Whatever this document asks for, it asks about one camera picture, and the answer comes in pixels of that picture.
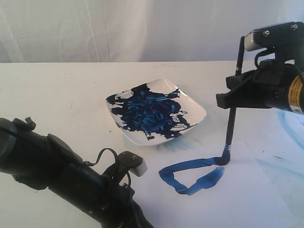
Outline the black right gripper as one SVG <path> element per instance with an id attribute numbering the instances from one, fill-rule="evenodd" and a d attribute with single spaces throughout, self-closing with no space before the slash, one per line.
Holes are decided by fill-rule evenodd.
<path id="1" fill-rule="evenodd" d="M 258 74 L 246 81 L 255 70 L 226 77 L 227 93 L 216 94 L 217 106 L 237 108 L 301 108 L 302 45 L 281 45 L 259 52 L 255 57 Z"/>

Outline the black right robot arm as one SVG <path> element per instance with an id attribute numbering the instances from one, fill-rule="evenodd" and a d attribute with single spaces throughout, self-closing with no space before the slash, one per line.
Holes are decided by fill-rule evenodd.
<path id="1" fill-rule="evenodd" d="M 220 108 L 277 108 L 304 113 L 304 45 L 269 48 L 255 57 L 256 69 L 228 76 L 229 92 L 217 94 Z"/>

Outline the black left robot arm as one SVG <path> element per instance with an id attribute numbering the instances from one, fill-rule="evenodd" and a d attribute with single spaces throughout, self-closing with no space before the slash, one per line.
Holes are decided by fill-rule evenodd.
<path id="1" fill-rule="evenodd" d="M 93 170 L 60 138 L 34 132 L 35 123 L 0 120 L 0 171 L 35 190 L 49 189 L 104 228 L 137 227 L 130 186 L 121 186 L 119 162 Z"/>

